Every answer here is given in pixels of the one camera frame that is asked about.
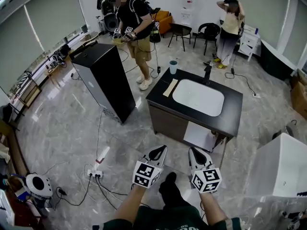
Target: white drawer cabinet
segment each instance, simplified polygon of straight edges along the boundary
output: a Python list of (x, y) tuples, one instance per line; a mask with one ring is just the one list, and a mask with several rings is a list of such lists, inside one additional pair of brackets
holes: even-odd
[(248, 25), (244, 26), (244, 32), (240, 39), (239, 52), (248, 56), (250, 61), (253, 54), (259, 55), (260, 35), (255, 34), (256, 29)]

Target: speaker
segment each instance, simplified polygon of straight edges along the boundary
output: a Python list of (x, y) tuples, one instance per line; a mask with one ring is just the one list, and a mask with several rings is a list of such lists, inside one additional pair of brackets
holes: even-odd
[(103, 112), (124, 123), (135, 107), (115, 45), (93, 44), (72, 60), (73, 66)]
[(110, 13), (104, 17), (106, 28), (109, 32), (114, 32), (118, 28), (118, 20), (116, 14)]

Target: orange sofa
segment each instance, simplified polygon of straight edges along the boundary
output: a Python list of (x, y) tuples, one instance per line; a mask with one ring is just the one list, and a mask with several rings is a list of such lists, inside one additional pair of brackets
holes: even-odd
[(173, 23), (173, 17), (169, 11), (159, 11), (157, 14), (153, 14), (153, 18), (159, 22), (159, 32), (161, 35), (171, 29), (169, 24)]

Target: cardboard box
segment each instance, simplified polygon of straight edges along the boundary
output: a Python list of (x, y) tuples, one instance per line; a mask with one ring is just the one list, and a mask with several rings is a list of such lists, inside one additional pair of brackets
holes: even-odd
[(292, 89), (291, 100), (293, 109), (307, 119), (306, 86), (298, 82), (294, 89)]
[(291, 78), (290, 83), (291, 83), (292, 89), (295, 88), (298, 82), (307, 86), (307, 77), (306, 77), (306, 74), (302, 70), (297, 70), (297, 74)]

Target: faucet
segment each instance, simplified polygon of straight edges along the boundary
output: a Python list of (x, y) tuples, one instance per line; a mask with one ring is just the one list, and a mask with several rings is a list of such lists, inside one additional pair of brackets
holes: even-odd
[(211, 69), (212, 69), (212, 66), (213, 66), (213, 63), (211, 63), (210, 61), (208, 62), (204, 62), (204, 64), (206, 65), (206, 68), (205, 68), (205, 76), (203, 78), (203, 81), (202, 81), (202, 84), (205, 84), (205, 85), (209, 85), (210, 82), (209, 82), (209, 78), (210, 78), (210, 73), (211, 73)]

